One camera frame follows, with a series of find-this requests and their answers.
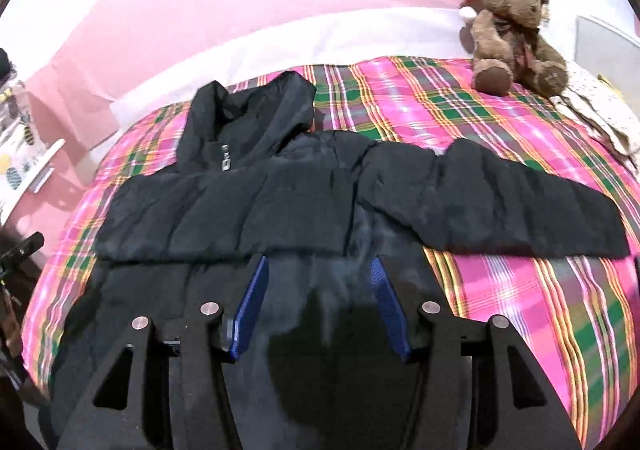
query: teddy bear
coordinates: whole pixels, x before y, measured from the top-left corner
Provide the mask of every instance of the teddy bear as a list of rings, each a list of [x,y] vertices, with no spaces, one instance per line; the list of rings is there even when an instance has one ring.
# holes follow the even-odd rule
[[[539,29],[549,0],[481,1],[479,14],[469,6],[460,10],[475,44],[472,86],[504,96],[513,82],[521,82],[541,96],[559,95],[568,81],[566,62]]]

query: plaid blanket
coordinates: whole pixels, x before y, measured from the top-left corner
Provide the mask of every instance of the plaid blanket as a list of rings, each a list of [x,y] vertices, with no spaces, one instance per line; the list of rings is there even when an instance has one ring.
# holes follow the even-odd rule
[[[580,181],[620,207],[640,251],[640,185],[580,125],[520,86],[504,98],[470,88],[466,60],[384,57],[353,66],[303,66],[318,88],[316,127],[445,149],[466,137],[500,156]],[[265,84],[277,74],[238,84]],[[23,327],[27,368],[46,390],[69,308],[92,271],[95,234],[118,187],[171,164],[188,103],[134,125],[103,161],[49,259]],[[638,383],[638,282],[632,260],[453,256],[425,250],[453,311],[508,316],[542,364],[585,448],[593,448]]]

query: blue gripper pad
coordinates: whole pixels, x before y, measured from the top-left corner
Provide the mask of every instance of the blue gripper pad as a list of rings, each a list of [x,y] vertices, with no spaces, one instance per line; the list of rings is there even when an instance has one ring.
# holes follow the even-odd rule
[[[391,348],[406,363],[411,357],[406,316],[379,258],[371,261],[371,286],[378,301],[378,309],[385,323]]]
[[[262,307],[262,300],[267,292],[269,284],[269,261],[262,257],[255,270],[254,276],[246,288],[238,312],[234,318],[233,341],[229,349],[229,355],[238,360],[240,354],[249,348],[249,342],[254,334],[255,323]]]

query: jacket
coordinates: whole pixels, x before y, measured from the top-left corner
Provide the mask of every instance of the jacket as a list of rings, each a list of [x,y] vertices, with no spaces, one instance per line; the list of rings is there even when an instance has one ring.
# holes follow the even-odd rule
[[[370,285],[385,253],[422,246],[534,257],[629,254],[603,194],[468,140],[441,155],[346,131],[309,132],[315,88],[295,72],[191,105],[173,165],[114,196],[97,263],[54,361],[60,435],[100,360],[133,318],[181,318],[264,253],[270,284],[249,350],[225,366],[245,449],[395,448],[415,369],[390,351]],[[418,287],[428,283],[415,283]]]

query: metal screw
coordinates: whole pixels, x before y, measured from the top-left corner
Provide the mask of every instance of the metal screw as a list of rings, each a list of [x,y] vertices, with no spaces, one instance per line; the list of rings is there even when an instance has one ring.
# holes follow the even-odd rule
[[[509,319],[506,316],[496,315],[491,322],[493,322],[498,329],[509,327]]]
[[[200,306],[200,312],[203,315],[215,315],[218,309],[220,309],[220,306],[215,302],[205,302]]]
[[[133,329],[144,329],[149,325],[149,319],[146,316],[137,316],[131,322],[131,327]]]
[[[422,304],[422,310],[425,313],[431,313],[432,315],[435,315],[436,313],[440,312],[440,304],[430,300],[429,302],[425,302]]]

